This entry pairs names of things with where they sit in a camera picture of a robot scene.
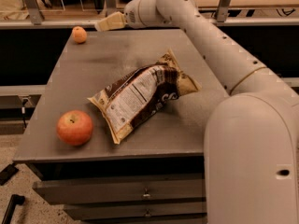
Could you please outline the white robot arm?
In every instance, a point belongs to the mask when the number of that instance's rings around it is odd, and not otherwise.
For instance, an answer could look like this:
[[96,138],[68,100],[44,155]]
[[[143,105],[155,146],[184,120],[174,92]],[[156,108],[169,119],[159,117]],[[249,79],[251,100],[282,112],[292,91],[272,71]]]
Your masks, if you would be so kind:
[[193,0],[133,0],[99,31],[180,28],[228,98],[204,137],[208,224],[299,224],[299,96],[265,64],[203,17]]

